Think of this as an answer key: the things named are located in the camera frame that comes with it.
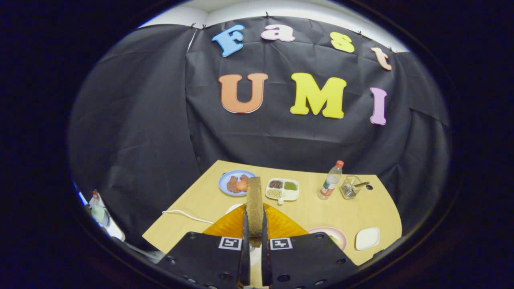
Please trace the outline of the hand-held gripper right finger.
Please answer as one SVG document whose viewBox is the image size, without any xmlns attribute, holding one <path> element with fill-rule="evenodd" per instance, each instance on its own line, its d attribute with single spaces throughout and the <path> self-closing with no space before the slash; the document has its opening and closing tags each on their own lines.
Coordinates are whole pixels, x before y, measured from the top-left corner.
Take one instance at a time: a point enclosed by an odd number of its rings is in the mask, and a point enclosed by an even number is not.
<svg viewBox="0 0 514 289">
<path fill-rule="evenodd" d="M 303 234 L 299 225 L 264 205 L 262 284 L 271 289 L 347 287 L 358 266 L 326 232 Z"/>
</svg>

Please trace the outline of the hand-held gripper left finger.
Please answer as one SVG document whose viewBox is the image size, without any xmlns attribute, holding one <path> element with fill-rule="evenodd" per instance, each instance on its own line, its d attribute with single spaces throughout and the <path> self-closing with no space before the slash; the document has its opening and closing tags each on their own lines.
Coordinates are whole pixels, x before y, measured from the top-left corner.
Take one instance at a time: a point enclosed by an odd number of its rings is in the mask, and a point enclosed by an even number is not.
<svg viewBox="0 0 514 289">
<path fill-rule="evenodd" d="M 251 283 L 250 241 L 248 218 L 244 205 L 225 214 L 228 217 L 239 209 L 242 221 L 241 237 L 228 234 L 187 232 L 157 265 L 197 287 L 207 289 L 238 289 Z"/>
</svg>

